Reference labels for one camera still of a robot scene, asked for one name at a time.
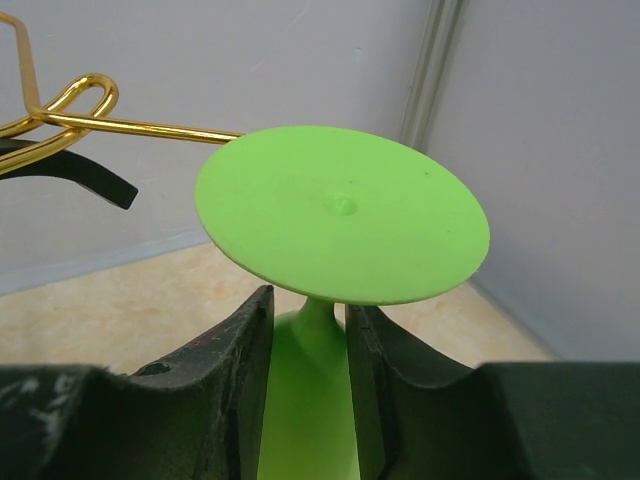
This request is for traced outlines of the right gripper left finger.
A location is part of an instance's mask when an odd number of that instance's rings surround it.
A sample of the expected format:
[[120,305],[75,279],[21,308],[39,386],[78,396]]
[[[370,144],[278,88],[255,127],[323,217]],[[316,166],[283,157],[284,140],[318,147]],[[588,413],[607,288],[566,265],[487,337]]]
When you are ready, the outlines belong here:
[[131,375],[1,369],[5,479],[253,479],[274,326],[262,286],[227,319]]

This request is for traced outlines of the green wine glass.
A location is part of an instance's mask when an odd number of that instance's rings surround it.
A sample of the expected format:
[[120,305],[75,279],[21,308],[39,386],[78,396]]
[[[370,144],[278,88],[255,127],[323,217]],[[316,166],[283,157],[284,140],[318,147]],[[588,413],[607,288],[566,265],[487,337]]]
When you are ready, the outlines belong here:
[[490,244],[479,201],[400,143],[289,126],[217,150],[197,176],[195,204],[220,252],[305,299],[274,322],[258,477],[357,478],[346,334],[334,308],[410,304],[467,281]]

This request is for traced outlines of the gold wine glass rack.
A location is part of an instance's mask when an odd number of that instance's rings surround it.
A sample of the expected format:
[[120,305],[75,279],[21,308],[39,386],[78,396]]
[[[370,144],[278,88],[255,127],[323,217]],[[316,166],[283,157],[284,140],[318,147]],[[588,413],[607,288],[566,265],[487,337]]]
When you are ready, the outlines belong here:
[[28,31],[3,12],[1,22],[15,32],[26,115],[1,126],[1,178],[51,177],[74,182],[110,204],[127,210],[138,189],[104,166],[69,148],[94,131],[223,145],[236,132],[113,118],[119,99],[115,81],[101,73],[81,75],[50,102],[40,99]]

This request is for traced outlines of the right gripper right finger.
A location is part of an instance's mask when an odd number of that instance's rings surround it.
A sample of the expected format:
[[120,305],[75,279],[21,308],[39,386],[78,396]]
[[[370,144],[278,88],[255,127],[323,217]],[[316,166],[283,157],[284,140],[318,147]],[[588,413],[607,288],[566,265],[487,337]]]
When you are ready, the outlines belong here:
[[635,362],[467,367],[350,306],[346,338],[365,479],[635,479]]

